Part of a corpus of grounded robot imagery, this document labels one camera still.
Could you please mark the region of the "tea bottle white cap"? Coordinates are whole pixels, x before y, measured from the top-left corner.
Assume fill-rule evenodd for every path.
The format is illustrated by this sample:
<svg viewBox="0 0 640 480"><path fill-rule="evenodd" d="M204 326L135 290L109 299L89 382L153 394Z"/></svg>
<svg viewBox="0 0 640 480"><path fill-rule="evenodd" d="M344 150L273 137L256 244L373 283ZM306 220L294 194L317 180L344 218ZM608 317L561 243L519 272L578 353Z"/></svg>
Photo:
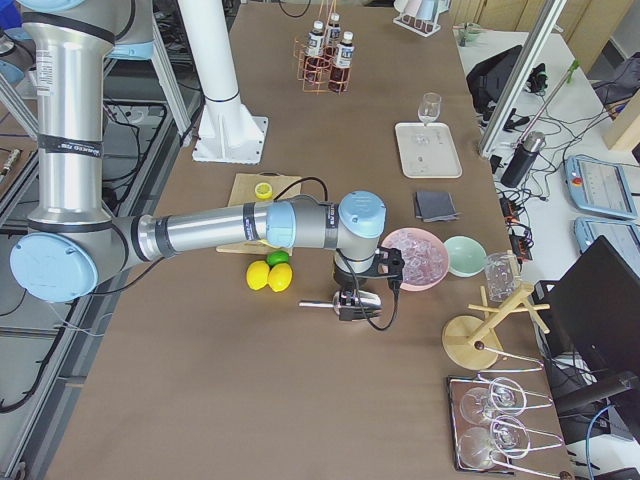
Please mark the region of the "tea bottle white cap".
<svg viewBox="0 0 640 480"><path fill-rule="evenodd" d="M353 37L354 34L351 31L345 31L342 40L337 46L329 75L328 88L331 91L343 92L348 86L350 68L355 51Z"/></svg>

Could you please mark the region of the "copper wire bottle basket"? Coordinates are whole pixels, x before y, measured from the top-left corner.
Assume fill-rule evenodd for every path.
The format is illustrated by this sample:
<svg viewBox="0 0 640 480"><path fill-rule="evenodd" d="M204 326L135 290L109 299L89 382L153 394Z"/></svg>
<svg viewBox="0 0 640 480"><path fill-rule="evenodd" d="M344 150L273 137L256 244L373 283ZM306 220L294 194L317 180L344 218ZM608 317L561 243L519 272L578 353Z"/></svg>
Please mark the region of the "copper wire bottle basket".
<svg viewBox="0 0 640 480"><path fill-rule="evenodd" d="M339 43L342 40L344 32L345 31L350 31L350 30L345 30L345 29L342 28L342 17L341 17L340 11L338 10L338 2L337 1L321 1L320 2L320 7L319 7L319 14L313 20L313 22L315 20L321 20L324 23L324 42L323 42L323 46L325 44L325 35L326 35L326 28L327 28L327 24L328 24L328 18L329 18L329 15L332 12L337 12L337 13L340 14L341 32L340 32L340 37L339 37ZM336 50L335 50L334 55L331 58L326 58L324 56L324 48L323 48L323 56L322 56L322 58L321 58L321 60L319 62L319 65L318 65L318 80L316 82L307 82L307 81L305 81L304 77L303 77L303 60L304 60L307 36L308 36L308 33L310 32L310 30L312 29L312 26L313 26L313 24L311 25L311 28L308 30L308 32L305 35L303 35L301 38L295 38L294 39L293 57L294 57L294 60L295 60L296 79L299 81L299 83L301 85L301 89L302 89L302 91L304 93L312 93L312 94L319 95L319 94L333 92L333 93L342 95L342 94L344 94L344 93L346 93L348 91L349 86L350 86L351 70L352 70L352 64L353 64L353 58L354 58L355 51L354 51L353 58L352 58L348 86L347 86L345 91L343 91L343 92L334 92L334 91L331 91L328 88L330 70L331 70L331 66L333 64L333 58L335 56Z"/></svg>

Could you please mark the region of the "metal ice scoop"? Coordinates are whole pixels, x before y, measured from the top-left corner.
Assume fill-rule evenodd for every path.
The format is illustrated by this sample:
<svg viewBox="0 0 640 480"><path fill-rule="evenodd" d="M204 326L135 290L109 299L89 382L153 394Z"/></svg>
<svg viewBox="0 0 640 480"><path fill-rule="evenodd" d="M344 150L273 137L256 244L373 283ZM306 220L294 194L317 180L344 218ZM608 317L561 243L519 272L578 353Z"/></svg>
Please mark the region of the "metal ice scoop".
<svg viewBox="0 0 640 480"><path fill-rule="evenodd" d="M337 292L333 295L331 301L320 301L320 300L300 300L298 302L299 307L307 307L307 308L323 308L332 310L338 317L338 294ZM360 303L361 308L361 320L366 320L367 318L375 318L378 317L382 310L382 302L380 297L377 294L360 291L355 294L357 300Z"/></svg>

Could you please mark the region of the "yellow lemon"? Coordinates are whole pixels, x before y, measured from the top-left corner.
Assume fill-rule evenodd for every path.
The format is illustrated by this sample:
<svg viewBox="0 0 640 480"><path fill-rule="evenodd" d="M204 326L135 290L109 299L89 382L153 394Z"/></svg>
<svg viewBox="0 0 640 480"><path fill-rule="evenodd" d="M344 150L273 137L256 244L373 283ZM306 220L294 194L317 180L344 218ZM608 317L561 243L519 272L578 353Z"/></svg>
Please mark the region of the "yellow lemon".
<svg viewBox="0 0 640 480"><path fill-rule="evenodd" d="M270 266L265 260L252 262L246 270L245 280L251 290L261 290L268 284Z"/></svg>
<svg viewBox="0 0 640 480"><path fill-rule="evenodd" d="M293 270L288 263L274 265L268 275L268 285L273 292L282 292L289 288L293 279Z"/></svg>

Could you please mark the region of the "green lime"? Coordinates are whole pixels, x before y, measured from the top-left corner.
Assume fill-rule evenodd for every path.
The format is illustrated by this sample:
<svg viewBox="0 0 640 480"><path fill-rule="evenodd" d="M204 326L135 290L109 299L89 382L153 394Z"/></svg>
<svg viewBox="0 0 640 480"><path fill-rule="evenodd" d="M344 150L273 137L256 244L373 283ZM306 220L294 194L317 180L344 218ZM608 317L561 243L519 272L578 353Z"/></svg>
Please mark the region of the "green lime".
<svg viewBox="0 0 640 480"><path fill-rule="evenodd" d="M289 253L284 250L276 250L269 253L266 257L266 263L270 267L274 267L279 264L288 263L290 259Z"/></svg>

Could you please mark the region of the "pink bowl with ice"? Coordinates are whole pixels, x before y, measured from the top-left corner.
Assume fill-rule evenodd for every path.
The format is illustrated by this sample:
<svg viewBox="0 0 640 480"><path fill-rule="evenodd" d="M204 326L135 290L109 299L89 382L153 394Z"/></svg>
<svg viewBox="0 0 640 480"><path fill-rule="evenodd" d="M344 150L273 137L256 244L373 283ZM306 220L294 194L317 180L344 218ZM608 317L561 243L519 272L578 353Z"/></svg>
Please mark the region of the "pink bowl with ice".
<svg viewBox="0 0 640 480"><path fill-rule="evenodd" d="M401 251L405 262L402 290L428 290L448 273L450 262L444 243L427 230L414 227L397 229L384 238L382 246Z"/></svg>

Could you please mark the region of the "grey folded cloth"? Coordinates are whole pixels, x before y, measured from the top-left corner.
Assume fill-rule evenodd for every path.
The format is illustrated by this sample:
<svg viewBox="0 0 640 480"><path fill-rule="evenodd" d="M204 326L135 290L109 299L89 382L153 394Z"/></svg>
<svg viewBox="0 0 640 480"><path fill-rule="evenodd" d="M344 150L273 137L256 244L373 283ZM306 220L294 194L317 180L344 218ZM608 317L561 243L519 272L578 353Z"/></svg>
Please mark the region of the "grey folded cloth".
<svg viewBox="0 0 640 480"><path fill-rule="evenodd" d="M427 223L458 219L452 197L444 191L417 191L414 197L414 212L418 219Z"/></svg>

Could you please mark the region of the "wooden mug tree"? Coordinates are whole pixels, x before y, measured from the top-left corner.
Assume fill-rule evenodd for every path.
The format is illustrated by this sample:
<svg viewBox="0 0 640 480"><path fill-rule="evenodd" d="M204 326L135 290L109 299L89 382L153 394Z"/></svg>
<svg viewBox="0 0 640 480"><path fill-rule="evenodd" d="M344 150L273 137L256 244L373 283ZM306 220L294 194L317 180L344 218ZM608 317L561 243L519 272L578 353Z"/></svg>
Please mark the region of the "wooden mug tree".
<svg viewBox="0 0 640 480"><path fill-rule="evenodd" d="M449 358L461 367L473 371L488 369L500 358L508 357L498 336L496 327L510 314L528 312L540 329L548 334L549 327L539 311L550 309L549 304L533 304L530 295L534 285L517 281L518 285L498 307L487 303L484 287L481 287L481 305L469 304L468 308L482 311L484 318L461 315L449 320L442 331L442 344Z"/></svg>

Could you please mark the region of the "half lemon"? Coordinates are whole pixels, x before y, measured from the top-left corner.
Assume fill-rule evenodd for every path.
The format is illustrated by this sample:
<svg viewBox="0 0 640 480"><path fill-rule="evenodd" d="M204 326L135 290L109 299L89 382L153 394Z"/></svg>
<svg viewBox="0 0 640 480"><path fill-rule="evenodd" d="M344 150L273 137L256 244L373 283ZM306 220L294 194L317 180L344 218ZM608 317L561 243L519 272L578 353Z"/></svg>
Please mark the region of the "half lemon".
<svg viewBox="0 0 640 480"><path fill-rule="evenodd" d="M259 182L254 186L254 195L259 200L268 200L273 197L273 187L269 182Z"/></svg>

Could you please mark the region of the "black tray with glasses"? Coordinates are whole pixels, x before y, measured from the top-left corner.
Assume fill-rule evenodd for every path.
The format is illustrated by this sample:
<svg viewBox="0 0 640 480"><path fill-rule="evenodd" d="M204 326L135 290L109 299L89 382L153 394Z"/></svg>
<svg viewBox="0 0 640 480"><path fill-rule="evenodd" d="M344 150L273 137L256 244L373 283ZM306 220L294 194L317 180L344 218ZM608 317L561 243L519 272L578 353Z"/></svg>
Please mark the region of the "black tray with glasses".
<svg viewBox="0 0 640 480"><path fill-rule="evenodd" d="M506 476L522 473L544 479L571 476L519 464L535 452L564 445L559 435L524 423L526 414L553 406L549 396L528 391L506 377L449 377L446 390L456 470Z"/></svg>

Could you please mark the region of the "black thermos bottle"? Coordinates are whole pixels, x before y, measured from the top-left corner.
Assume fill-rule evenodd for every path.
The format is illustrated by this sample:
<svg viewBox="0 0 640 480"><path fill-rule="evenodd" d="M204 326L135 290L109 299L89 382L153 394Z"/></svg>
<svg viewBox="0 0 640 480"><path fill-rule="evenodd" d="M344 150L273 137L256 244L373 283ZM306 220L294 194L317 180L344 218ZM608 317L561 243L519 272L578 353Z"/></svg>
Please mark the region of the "black thermos bottle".
<svg viewBox="0 0 640 480"><path fill-rule="evenodd" d="M533 165L545 142L546 135L543 132L531 131L517 146L501 177L501 184L509 188L516 187Z"/></svg>

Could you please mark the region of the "black monitor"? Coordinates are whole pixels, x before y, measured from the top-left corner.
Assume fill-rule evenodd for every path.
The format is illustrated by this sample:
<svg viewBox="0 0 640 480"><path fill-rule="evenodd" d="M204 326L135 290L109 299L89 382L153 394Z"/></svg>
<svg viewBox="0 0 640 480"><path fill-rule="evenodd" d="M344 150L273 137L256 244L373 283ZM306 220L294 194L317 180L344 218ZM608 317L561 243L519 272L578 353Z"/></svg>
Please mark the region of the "black monitor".
<svg viewBox="0 0 640 480"><path fill-rule="evenodd" d="M576 353L595 378L629 373L639 400L639 276L604 236L598 237L559 280L540 280L534 298L550 332L544 351Z"/></svg>

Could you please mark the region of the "black backpack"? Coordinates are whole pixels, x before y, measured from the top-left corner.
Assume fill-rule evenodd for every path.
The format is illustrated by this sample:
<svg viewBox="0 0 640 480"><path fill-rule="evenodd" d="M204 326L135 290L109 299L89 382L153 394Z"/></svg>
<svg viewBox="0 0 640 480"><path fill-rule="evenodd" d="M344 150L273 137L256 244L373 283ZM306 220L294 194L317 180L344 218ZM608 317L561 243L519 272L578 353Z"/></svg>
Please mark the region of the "black backpack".
<svg viewBox="0 0 640 480"><path fill-rule="evenodd" d="M467 86L477 113L484 113L491 102L498 102L521 50L521 45L513 46L479 62L467 74Z"/></svg>

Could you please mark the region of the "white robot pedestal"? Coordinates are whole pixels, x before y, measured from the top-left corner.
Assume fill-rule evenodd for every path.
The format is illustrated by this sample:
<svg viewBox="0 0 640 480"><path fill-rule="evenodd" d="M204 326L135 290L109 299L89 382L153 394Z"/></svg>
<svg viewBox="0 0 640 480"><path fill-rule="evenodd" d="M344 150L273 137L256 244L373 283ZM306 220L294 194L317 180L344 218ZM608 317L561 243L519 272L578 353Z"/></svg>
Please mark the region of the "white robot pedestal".
<svg viewBox="0 0 640 480"><path fill-rule="evenodd" d="M268 119L242 103L222 3L184 0L179 9L205 100L193 159L258 164Z"/></svg>

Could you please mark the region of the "aluminium frame post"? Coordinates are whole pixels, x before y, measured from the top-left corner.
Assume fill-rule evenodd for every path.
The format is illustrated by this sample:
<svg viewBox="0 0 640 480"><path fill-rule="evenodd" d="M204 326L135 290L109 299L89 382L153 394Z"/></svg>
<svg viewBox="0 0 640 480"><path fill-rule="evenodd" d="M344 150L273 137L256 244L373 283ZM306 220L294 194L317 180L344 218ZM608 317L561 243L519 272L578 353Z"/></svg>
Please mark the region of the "aluminium frame post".
<svg viewBox="0 0 640 480"><path fill-rule="evenodd" d="M565 4L566 0L546 0L544 2L508 77L488 126L481 136L478 145L478 153L481 157L489 158L494 150L494 144L507 121L509 113L514 107L534 62L537 60L554 25L557 23Z"/></svg>

